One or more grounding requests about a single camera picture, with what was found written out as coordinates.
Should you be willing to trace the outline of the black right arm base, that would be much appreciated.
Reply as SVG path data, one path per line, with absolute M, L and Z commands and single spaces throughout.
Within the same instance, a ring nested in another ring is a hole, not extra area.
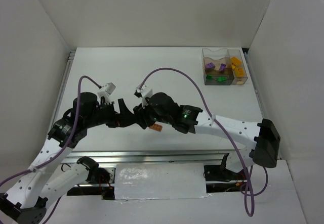
M 244 171 L 241 170 L 238 173 L 225 169 L 221 165 L 204 165 L 204 178 L 207 183 L 228 183 L 231 181 L 235 182 L 246 182 L 247 177 Z

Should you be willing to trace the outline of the yellow rectangular lego brick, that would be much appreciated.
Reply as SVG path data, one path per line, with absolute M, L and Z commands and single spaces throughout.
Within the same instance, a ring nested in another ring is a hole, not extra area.
M 241 60 L 239 60 L 237 57 L 232 57 L 230 58 L 231 59 L 231 63 L 233 65 L 235 65 L 236 67 L 240 66 L 241 65 Z

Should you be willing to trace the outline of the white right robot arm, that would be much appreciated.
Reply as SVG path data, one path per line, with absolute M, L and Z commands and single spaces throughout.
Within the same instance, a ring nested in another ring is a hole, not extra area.
M 244 145 L 243 149 L 223 158 L 223 167 L 232 172 L 240 172 L 254 164 L 265 168 L 277 166 L 280 135 L 271 120 L 246 122 L 212 116 L 199 107 L 178 105 L 165 93 L 136 91 L 134 94 L 142 100 L 134 108 L 141 127 L 147 128 L 159 122 L 184 134 L 205 134 L 240 143 Z

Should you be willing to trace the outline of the yellow butterfly lego brick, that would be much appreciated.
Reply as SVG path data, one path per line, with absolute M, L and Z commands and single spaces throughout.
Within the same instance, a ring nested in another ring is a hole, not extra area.
M 243 68 L 238 67 L 234 72 L 236 77 L 245 77 L 245 71 Z

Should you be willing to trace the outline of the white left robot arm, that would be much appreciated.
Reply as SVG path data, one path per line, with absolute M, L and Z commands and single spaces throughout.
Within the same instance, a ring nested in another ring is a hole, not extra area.
M 113 103 L 98 100 L 94 93 L 80 93 L 72 108 L 53 124 L 29 168 L 15 174 L 13 177 L 19 180 L 1 193 L 1 211 L 17 223 L 40 223 L 48 208 L 74 185 L 97 180 L 101 168 L 88 156 L 79 158 L 56 179 L 50 178 L 62 160 L 87 136 L 89 128 L 127 127 L 136 122 L 123 99 L 118 100 L 118 106 L 116 112 Z

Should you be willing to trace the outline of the green rounded lego brick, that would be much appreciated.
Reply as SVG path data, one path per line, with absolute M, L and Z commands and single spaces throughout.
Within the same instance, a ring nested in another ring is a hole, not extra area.
M 216 80 L 218 82 L 223 82 L 223 81 L 226 81 L 227 80 L 227 77 L 225 77 L 225 76 L 219 76 L 219 77 L 216 78 Z

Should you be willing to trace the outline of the purple lego plate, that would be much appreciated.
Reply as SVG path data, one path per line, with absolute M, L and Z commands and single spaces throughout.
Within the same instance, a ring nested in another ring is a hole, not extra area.
M 222 63 L 220 68 L 219 68 L 219 71 L 223 72 L 226 68 L 227 68 L 227 65 Z

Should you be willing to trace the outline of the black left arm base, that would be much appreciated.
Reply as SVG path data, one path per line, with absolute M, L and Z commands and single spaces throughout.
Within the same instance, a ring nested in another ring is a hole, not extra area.
M 116 168 L 99 167 L 89 180 L 75 185 L 67 196 L 97 196 L 102 200 L 114 200 L 114 179 Z

